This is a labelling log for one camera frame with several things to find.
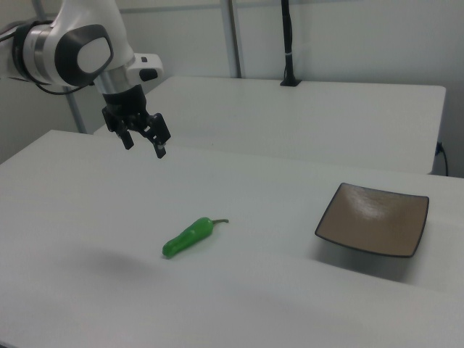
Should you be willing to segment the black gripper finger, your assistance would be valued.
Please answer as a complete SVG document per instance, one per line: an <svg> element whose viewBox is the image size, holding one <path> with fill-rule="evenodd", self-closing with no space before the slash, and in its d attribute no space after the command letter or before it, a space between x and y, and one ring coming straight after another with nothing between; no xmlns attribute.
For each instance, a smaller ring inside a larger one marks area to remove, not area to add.
<svg viewBox="0 0 464 348"><path fill-rule="evenodd" d="M102 114L108 131L115 133L118 136L118 138L123 142L123 146L126 150L133 147L134 142L124 120L120 116L113 114L108 107L105 107L102 110Z"/></svg>
<svg viewBox="0 0 464 348"><path fill-rule="evenodd" d="M153 145L158 159L166 155L165 146L171 135L162 114L140 114L136 123L136 131Z"/></svg>

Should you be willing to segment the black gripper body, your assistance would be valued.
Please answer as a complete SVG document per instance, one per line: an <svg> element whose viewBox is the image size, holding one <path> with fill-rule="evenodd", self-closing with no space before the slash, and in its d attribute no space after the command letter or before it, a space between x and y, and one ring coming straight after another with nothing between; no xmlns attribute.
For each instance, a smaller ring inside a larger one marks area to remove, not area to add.
<svg viewBox="0 0 464 348"><path fill-rule="evenodd" d="M141 85L118 94L104 94L104 115L115 116L125 123L142 123L147 115L146 97Z"/></svg>

